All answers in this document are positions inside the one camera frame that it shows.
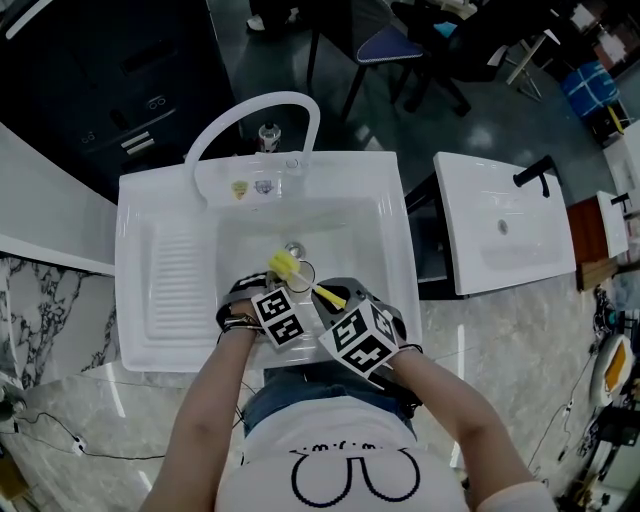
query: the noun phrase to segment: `yellow sticker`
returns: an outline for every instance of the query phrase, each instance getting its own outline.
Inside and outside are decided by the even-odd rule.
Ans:
[[[231,190],[236,199],[242,199],[249,190],[249,183],[246,181],[234,181],[231,184]]]

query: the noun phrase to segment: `glove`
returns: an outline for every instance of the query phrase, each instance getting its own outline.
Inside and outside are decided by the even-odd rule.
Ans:
[[[406,345],[407,329],[404,325],[404,321],[402,320],[402,314],[400,311],[393,306],[382,302],[378,297],[367,290],[360,281],[352,277],[334,277],[317,284],[347,301],[346,307],[338,310],[324,297],[321,297],[315,292],[311,294],[311,301],[313,302],[325,329],[331,329],[335,324],[342,320],[345,315],[356,309],[363,300],[369,299],[380,311],[383,313],[389,312],[391,314],[391,323],[393,324],[399,338],[398,346],[401,347]]]
[[[216,313],[216,322],[220,328],[224,330],[228,327],[226,321],[231,316],[231,304],[240,300],[251,300],[251,297],[258,294],[266,295],[275,290],[280,282],[277,274],[270,270],[236,281],[229,293],[222,297],[221,306]]]

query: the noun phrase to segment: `white t-shirt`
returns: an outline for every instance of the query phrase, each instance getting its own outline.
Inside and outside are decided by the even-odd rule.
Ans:
[[[453,471],[418,448],[393,414],[351,397],[300,402],[245,441],[244,465],[222,482],[219,512],[469,510]],[[482,512],[555,511],[538,482],[490,497]]]

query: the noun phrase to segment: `blue denim shorts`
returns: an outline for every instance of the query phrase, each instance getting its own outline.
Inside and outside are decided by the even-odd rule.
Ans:
[[[264,387],[244,407],[244,434],[273,413],[305,400],[351,396],[395,414],[413,432],[396,398],[336,361],[264,370]]]

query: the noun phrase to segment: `black faucet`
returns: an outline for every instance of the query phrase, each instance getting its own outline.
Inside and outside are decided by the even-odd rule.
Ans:
[[[531,180],[540,178],[540,181],[542,182],[542,195],[544,197],[549,197],[549,186],[547,185],[547,180],[544,178],[544,173],[550,170],[553,170],[556,173],[558,183],[562,185],[562,179],[560,178],[560,173],[558,172],[556,163],[549,155],[542,157],[535,164],[527,167],[521,173],[514,174],[513,182],[516,184],[516,187],[520,188],[525,183],[529,183]]]

